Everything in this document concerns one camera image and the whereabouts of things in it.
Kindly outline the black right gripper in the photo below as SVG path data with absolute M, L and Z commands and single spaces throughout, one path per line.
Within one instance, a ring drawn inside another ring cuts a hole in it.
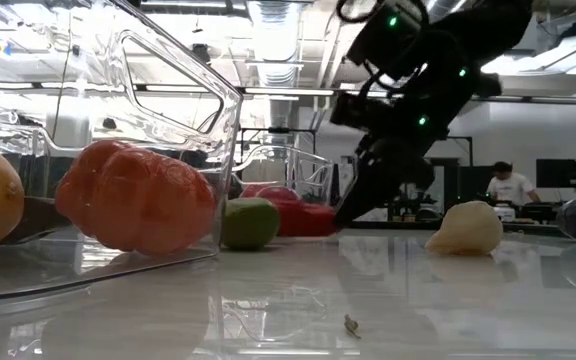
M 353 179 L 337 205 L 334 223 L 345 228 L 399 196 L 403 184 L 426 190 L 434 180 L 433 166 L 410 144 L 365 135 L 358 144 Z

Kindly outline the red bell pepper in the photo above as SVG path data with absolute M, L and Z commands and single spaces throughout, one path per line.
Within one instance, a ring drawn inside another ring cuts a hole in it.
M 279 211 L 280 237 L 325 237 L 338 231 L 334 209 L 301 200 L 272 200 Z

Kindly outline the beige garlic bulb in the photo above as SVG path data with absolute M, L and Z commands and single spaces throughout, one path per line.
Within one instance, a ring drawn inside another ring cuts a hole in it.
M 469 201 L 446 212 L 439 230 L 424 247 L 440 255 L 488 255 L 502 237 L 503 225 L 494 208 L 482 201 Z

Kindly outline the orange bell pepper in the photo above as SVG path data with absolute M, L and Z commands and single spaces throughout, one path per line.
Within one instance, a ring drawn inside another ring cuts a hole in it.
M 62 177 L 57 211 L 107 248 L 158 256 L 211 233 L 212 186 L 191 165 L 116 140 L 87 146 Z

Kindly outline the clear plastic basket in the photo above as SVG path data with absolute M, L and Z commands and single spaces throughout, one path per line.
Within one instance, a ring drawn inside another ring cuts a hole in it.
M 232 170 L 230 198 L 255 196 L 267 187 L 287 188 L 306 203 L 328 205 L 333 163 L 295 147 L 260 145 Z
M 0 298 L 80 287 L 216 255 L 242 94 L 143 0 L 0 0 L 0 154 L 26 197 L 53 199 L 90 144 L 181 160 L 212 186 L 211 233 L 167 255 L 107 248 L 71 226 L 0 246 Z

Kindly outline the red apple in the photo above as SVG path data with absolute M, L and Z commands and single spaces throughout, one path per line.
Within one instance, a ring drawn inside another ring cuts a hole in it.
M 260 197 L 268 200 L 299 200 L 299 195 L 292 189 L 284 186 L 271 186 L 267 184 L 248 185 L 239 195 L 240 198 Z

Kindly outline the dark screen panel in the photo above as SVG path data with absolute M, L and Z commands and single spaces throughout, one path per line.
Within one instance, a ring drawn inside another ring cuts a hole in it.
M 492 166 L 448 166 L 444 168 L 444 208 L 463 202 L 489 202 L 488 185 Z

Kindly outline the green lime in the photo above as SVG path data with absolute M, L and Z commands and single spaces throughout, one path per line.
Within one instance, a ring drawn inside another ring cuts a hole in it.
M 222 219 L 221 243 L 231 250 L 260 250 L 278 234 L 280 223 L 279 210 L 267 199 L 228 200 Z

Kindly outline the small brown debris scrap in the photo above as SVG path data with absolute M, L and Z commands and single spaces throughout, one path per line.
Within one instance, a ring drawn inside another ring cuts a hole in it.
M 344 315 L 344 327 L 347 333 L 355 339 L 361 338 L 361 336 L 358 334 L 358 322 L 353 320 L 349 314 Z

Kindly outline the ceiling light bar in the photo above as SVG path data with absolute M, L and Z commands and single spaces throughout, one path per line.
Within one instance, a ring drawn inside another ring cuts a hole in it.
M 246 87 L 246 94 L 257 95 L 281 95 L 281 96 L 333 96 L 334 90 L 330 89 L 307 89 L 307 88 L 276 88 L 276 87 Z

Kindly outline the person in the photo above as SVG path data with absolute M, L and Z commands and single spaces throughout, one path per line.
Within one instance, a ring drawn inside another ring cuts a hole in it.
M 493 165 L 493 177 L 491 178 L 487 193 L 495 201 L 506 201 L 513 205 L 525 204 L 525 197 L 531 202 L 540 202 L 534 185 L 525 176 L 513 170 L 510 163 L 498 161 Z

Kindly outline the black desk equipment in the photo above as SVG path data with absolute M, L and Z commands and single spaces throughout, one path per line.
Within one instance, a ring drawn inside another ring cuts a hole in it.
M 519 219 L 530 219 L 538 223 L 550 223 L 556 219 L 561 202 L 531 202 L 519 210 Z

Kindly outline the black metal frame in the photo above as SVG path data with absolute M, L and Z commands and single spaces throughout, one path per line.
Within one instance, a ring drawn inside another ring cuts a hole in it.
M 301 149 L 305 140 L 310 139 L 310 153 L 316 153 L 316 132 L 312 129 L 291 129 L 286 127 L 239 129 L 236 148 L 239 155 L 248 155 L 252 148 L 259 145 L 282 145 Z

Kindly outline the ribbed silver ceiling duct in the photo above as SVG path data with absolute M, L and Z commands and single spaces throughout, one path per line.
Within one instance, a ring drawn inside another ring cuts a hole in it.
M 253 50 L 261 87 L 291 88 L 297 83 L 299 20 L 302 5 L 287 1 L 248 0 Z

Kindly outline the black wall monitor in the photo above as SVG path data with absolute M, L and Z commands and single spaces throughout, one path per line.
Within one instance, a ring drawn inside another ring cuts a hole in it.
M 576 188 L 576 159 L 537 159 L 538 188 Z

